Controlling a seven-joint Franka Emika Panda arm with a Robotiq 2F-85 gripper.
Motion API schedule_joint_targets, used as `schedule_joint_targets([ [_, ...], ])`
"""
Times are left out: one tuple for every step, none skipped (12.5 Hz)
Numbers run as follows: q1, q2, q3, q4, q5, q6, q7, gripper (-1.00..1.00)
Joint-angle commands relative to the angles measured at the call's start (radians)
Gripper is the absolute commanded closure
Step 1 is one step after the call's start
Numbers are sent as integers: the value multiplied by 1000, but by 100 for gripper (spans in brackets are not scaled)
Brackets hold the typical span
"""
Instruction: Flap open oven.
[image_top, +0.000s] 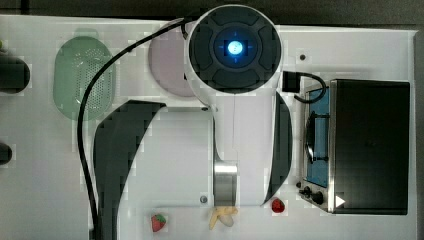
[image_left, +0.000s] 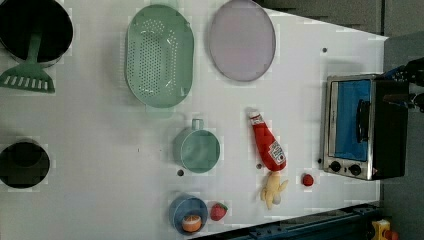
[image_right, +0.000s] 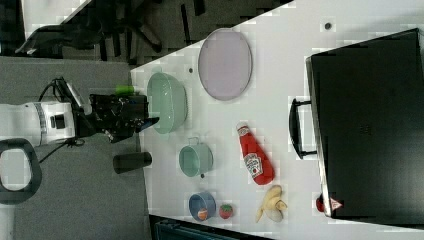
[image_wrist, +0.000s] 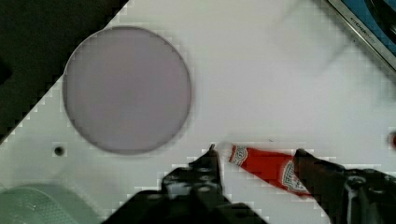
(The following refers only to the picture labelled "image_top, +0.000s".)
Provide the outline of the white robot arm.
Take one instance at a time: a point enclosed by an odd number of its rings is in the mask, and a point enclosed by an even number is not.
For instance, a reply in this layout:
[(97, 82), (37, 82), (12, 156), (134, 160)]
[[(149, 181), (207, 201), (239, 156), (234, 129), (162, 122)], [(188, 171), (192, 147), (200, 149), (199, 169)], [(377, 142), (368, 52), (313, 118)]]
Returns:
[[(185, 76), (213, 115), (217, 207), (266, 204), (287, 178), (290, 112), (277, 92), (283, 43), (273, 22), (244, 5), (203, 14), (185, 40)], [(117, 240), (118, 212), (136, 152), (165, 104), (130, 100), (98, 126), (94, 141), (102, 240)]]

